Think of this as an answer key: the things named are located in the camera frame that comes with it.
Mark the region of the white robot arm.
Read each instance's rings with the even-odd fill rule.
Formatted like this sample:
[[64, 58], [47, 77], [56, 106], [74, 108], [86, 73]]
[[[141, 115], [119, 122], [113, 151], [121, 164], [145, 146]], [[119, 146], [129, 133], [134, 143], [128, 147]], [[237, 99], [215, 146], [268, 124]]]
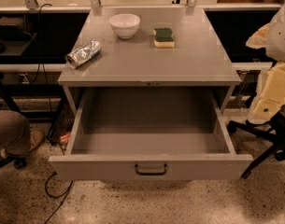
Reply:
[[250, 123], [263, 124], [285, 105], [285, 3], [269, 23], [247, 40], [246, 46], [265, 48], [266, 56], [276, 63], [261, 71], [247, 116]]

